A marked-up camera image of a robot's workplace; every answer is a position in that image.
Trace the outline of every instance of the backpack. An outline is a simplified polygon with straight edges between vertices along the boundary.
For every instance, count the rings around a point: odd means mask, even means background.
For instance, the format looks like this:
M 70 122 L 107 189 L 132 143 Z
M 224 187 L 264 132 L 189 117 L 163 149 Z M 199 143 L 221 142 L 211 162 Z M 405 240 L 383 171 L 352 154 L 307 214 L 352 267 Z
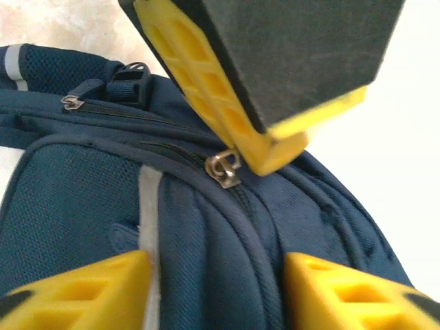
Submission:
M 0 47 L 0 146 L 24 151 L 0 210 L 0 295 L 136 249 L 161 329 L 286 329 L 288 252 L 411 285 L 312 155 L 255 175 L 144 63 Z

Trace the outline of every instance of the black plastic buckle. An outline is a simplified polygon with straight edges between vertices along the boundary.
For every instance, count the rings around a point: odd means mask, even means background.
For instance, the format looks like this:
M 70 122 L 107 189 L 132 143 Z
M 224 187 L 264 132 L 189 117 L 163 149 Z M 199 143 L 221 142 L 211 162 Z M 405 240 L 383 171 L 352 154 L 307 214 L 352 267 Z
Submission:
M 151 94 L 151 72 L 142 62 L 120 68 L 107 84 L 109 102 L 146 110 Z

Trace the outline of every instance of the yellow plastic object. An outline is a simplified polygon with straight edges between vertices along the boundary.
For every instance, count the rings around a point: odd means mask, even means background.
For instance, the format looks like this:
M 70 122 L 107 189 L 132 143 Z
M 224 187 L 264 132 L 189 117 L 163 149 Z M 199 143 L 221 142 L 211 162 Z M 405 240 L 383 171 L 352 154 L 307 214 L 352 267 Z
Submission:
M 286 257 L 285 285 L 296 330 L 438 330 L 405 294 L 417 290 L 305 254 Z
M 258 133 L 232 88 L 206 35 L 170 0 L 135 0 L 145 35 L 159 52 L 203 121 L 250 168 L 267 175 L 291 162 L 309 143 L 307 129 L 363 101 L 361 87 Z
M 34 292 L 0 330 L 140 330 L 150 280 L 145 251 L 46 278 L 10 293 Z

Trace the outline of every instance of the black top surface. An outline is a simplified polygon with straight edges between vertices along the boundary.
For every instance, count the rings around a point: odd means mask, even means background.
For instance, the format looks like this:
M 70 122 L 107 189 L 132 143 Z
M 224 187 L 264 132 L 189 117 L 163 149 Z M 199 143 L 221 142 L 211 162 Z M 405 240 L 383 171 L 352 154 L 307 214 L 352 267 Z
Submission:
M 254 127 L 374 80 L 404 0 L 173 0 L 208 37 Z

